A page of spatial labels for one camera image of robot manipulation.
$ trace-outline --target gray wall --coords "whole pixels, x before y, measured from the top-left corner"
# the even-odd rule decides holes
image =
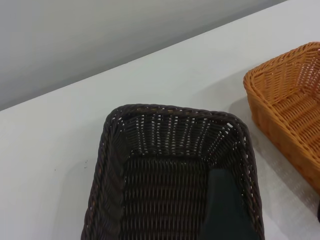
[[[0,110],[279,2],[3,0]]]

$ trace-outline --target orange wicker basket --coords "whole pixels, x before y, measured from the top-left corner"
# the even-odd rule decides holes
[[[320,42],[255,67],[243,84],[255,124],[320,194]]]

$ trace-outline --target dark brown wicker basket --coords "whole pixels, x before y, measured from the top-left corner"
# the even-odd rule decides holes
[[[232,173],[263,240],[255,155],[241,120],[176,106],[115,109],[103,127],[81,239],[197,239],[210,169]]]

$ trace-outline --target white table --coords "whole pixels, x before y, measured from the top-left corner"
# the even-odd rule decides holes
[[[319,196],[254,126],[242,84],[259,63],[319,41],[319,9],[290,0],[1,111],[0,239],[80,238],[103,123],[134,103],[237,115],[251,132],[266,239],[320,239]]]

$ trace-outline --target woven pattern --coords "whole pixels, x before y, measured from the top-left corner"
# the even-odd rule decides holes
[[[242,121],[175,106],[115,109],[103,127],[81,239],[197,239],[213,168],[232,173],[264,239],[256,162]]]
[[[320,42],[257,66],[243,83],[253,121],[320,193]]]

